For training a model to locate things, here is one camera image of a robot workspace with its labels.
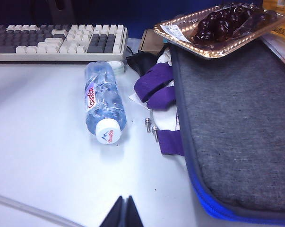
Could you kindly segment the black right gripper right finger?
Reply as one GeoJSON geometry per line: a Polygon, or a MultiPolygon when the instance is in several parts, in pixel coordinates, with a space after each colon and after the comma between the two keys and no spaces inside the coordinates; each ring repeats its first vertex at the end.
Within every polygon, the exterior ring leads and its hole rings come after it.
{"type": "Polygon", "coordinates": [[[128,227],[143,227],[143,223],[139,216],[135,202],[132,196],[127,200],[127,226],[128,227]]]}

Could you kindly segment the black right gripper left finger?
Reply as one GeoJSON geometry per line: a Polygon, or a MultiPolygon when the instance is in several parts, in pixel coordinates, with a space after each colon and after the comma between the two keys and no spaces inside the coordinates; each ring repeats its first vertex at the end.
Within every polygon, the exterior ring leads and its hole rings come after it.
{"type": "Polygon", "coordinates": [[[126,200],[119,196],[100,227],[124,227],[126,214],[126,200]]]}

